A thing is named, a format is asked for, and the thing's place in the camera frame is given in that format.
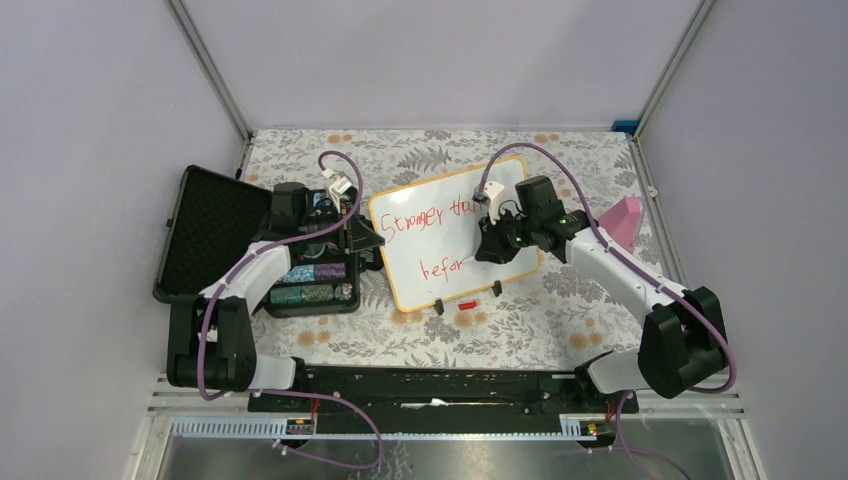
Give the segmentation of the yellow framed whiteboard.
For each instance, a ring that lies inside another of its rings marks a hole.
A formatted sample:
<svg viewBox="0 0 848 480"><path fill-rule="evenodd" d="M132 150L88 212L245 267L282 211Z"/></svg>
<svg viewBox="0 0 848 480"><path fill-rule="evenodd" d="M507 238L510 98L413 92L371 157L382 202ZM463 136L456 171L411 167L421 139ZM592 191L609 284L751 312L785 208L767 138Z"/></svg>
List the yellow framed whiteboard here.
<svg viewBox="0 0 848 480"><path fill-rule="evenodd" d="M513 261L462 264L480 243L478 221L486 216L472 199L483 164L377 193L368 202L396 307L412 312L535 273L537 250L523 249Z"/></svg>

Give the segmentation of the blue corner bracket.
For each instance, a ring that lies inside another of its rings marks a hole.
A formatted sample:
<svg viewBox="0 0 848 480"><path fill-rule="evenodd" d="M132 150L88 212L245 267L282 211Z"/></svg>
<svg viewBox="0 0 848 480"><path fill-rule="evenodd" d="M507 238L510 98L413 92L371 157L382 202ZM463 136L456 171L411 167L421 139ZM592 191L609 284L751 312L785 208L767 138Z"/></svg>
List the blue corner bracket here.
<svg viewBox="0 0 848 480"><path fill-rule="evenodd" d="M635 135L639 126L639 120L616 120L611 125L611 131L626 135Z"/></svg>

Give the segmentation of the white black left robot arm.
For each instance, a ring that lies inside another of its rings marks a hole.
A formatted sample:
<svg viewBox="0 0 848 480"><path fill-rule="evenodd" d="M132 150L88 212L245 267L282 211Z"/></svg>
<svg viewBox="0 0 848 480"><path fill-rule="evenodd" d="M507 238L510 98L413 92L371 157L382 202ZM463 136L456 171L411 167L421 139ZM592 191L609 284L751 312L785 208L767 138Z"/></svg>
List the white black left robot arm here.
<svg viewBox="0 0 848 480"><path fill-rule="evenodd" d="M207 398L272 391L288 411L309 401L303 362L258 352L251 321L351 313L361 300L362 257L383 240L360 214L361 196L347 180L323 190L279 184L245 253L218 280L171 303L166 378Z"/></svg>

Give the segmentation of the floral patterned table mat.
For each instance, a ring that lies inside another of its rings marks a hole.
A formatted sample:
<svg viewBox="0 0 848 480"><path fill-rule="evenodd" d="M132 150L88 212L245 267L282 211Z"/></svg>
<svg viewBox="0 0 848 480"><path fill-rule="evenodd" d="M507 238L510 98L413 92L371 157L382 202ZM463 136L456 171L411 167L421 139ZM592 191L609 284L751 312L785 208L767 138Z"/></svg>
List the floral patterned table mat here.
<svg viewBox="0 0 848 480"><path fill-rule="evenodd" d="M368 194L486 162L503 146L531 175L549 176L568 209L582 190L599 215L642 191L640 167L621 133L444 130L260 130L243 179L261 188L320 182L317 158L361 169ZM544 256L540 269L508 283L500 296L474 297L467 311L450 303L405 313L382 272L361 277L363 297L350 314L252 320L262 354L311 364L569 370L608 350L635 348L638 323L596 283Z"/></svg>

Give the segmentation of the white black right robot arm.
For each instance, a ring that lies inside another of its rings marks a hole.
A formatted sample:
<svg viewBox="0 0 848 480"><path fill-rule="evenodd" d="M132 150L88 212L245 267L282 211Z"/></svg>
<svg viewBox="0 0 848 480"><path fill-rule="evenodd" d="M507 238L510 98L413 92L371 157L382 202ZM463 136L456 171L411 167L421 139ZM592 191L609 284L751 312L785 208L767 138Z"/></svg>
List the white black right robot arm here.
<svg viewBox="0 0 848 480"><path fill-rule="evenodd" d="M624 250L587 212L565 210L552 182L536 176L516 184L516 211L504 186L487 182L473 199L484 206L475 260L504 265L535 247L598 283L639 321L637 349L607 353L583 364L586 377L573 386L575 402L597 412L627 390L651 390L663 398L705 392L702 381L734 362L728 351L716 295L688 289L653 273Z"/></svg>

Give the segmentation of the black poker chip case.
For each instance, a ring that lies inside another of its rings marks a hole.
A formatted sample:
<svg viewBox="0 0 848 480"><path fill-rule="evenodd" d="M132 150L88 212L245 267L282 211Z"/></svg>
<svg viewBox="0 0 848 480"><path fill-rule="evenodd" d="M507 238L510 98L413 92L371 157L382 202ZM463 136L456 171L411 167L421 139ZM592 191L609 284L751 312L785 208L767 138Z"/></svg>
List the black poker chip case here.
<svg viewBox="0 0 848 480"><path fill-rule="evenodd" d="M299 182L262 189L196 165L184 171L154 283L156 300L170 304L198 294L224 276L256 241L293 237L291 268L264 294L259 308L275 318L350 313L362 299L361 273L379 271L379 248L347 253L347 223L357 190L338 201ZM311 234L303 241L299 237Z"/></svg>

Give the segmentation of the pink wedge block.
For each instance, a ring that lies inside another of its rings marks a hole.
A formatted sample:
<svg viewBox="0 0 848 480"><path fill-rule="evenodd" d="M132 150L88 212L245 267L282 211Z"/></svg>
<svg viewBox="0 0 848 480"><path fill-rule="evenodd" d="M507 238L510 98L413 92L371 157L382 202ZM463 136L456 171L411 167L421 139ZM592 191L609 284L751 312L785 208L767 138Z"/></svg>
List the pink wedge block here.
<svg viewBox="0 0 848 480"><path fill-rule="evenodd" d="M634 253L644 219L641 198L625 197L605 211L599 220L610 237L630 254Z"/></svg>

